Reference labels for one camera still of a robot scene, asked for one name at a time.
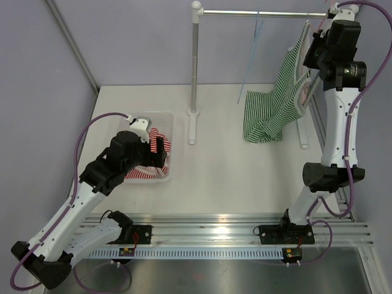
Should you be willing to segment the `red striped tank top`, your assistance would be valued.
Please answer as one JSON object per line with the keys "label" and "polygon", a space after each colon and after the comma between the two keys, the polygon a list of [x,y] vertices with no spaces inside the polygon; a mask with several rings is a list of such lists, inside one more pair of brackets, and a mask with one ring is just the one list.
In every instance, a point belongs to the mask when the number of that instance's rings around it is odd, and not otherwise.
{"label": "red striped tank top", "polygon": [[168,160],[172,151],[171,141],[157,128],[152,127],[149,131],[149,146],[149,157],[128,172],[124,178],[125,181],[151,182],[168,176],[170,169]]}

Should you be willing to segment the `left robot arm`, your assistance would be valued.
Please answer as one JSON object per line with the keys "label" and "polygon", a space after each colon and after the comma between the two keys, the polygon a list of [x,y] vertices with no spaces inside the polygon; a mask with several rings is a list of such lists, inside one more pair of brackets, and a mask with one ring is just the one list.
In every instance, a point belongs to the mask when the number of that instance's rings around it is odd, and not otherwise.
{"label": "left robot arm", "polygon": [[131,131],[118,132],[109,147],[90,162],[77,179],[77,189],[49,223],[29,241],[17,241],[11,252],[39,284],[52,290],[67,278],[75,265],[104,244],[138,241],[134,222],[120,211],[108,215],[94,229],[74,237],[88,214],[103,202],[137,166],[165,165],[167,151],[161,136],[142,139]]}

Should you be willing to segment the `blue wire hanger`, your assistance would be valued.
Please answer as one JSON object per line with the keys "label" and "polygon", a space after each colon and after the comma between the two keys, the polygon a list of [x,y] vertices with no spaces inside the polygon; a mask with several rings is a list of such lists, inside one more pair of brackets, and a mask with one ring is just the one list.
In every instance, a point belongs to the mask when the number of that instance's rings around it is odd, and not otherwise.
{"label": "blue wire hanger", "polygon": [[247,81],[247,79],[249,77],[249,73],[250,73],[250,69],[251,69],[251,65],[252,65],[252,60],[253,60],[254,55],[255,55],[255,51],[256,51],[256,48],[257,48],[258,40],[260,38],[260,32],[261,32],[262,27],[263,27],[263,22],[264,21],[261,19],[260,12],[258,12],[256,14],[256,21],[255,21],[255,27],[254,27],[254,35],[253,35],[253,39],[252,39],[251,53],[250,53],[250,56],[249,56],[249,59],[248,59],[248,62],[247,62],[246,72],[244,74],[244,78],[243,78],[243,81],[242,81],[242,84],[241,84],[241,87],[240,87],[240,90],[239,90],[239,95],[238,95],[238,99],[237,99],[237,102],[236,102],[237,104],[239,104],[239,102],[241,101],[241,97],[242,97],[243,91],[244,91],[244,86],[245,86],[246,81]]}

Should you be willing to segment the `green striped tank top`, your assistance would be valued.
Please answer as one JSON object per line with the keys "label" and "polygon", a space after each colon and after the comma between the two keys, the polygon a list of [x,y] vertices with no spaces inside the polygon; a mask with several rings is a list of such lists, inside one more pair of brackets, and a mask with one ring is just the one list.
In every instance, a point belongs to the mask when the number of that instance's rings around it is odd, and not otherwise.
{"label": "green striped tank top", "polygon": [[285,126],[302,118],[311,70],[303,65],[310,49],[311,22],[305,21],[298,40],[288,48],[273,89],[248,91],[244,107],[243,138],[250,143],[282,140]]}

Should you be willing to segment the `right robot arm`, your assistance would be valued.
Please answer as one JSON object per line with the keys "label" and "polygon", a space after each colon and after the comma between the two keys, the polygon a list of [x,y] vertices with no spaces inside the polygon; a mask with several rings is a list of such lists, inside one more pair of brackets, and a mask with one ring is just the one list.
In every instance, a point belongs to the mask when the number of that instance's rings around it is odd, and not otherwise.
{"label": "right robot arm", "polygon": [[367,67],[355,61],[361,26],[357,21],[335,20],[316,32],[304,66],[318,70],[327,106],[325,147],[319,163],[303,167],[304,188],[282,216],[278,236],[285,244],[314,244],[311,213],[340,188],[364,179],[356,158],[358,97],[364,91]]}

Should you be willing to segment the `pink wire hanger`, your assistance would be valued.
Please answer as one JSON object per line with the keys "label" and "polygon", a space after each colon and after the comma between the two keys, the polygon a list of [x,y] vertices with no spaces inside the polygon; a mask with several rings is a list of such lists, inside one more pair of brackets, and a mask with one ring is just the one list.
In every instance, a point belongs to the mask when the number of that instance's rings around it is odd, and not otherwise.
{"label": "pink wire hanger", "polygon": [[[312,33],[316,33],[316,32],[322,31],[322,30],[323,30],[323,23],[324,23],[325,20],[327,20],[327,19],[328,19],[328,13],[326,13],[326,14],[323,16],[321,22],[319,23],[319,25],[318,25],[317,27],[316,27],[316,26],[313,26],[312,24],[310,24],[309,26],[310,26],[310,28],[312,29]],[[302,92],[301,92],[301,103],[302,103],[302,106],[303,106],[304,108],[307,107],[307,105],[309,104],[310,100],[312,99],[312,96],[314,95],[315,90],[316,90],[316,88],[317,88],[319,82],[320,82],[319,75],[316,74],[316,75],[312,78],[312,81],[311,81],[310,83],[307,83],[307,84],[306,84],[306,87],[303,88],[303,90],[302,90]]]}

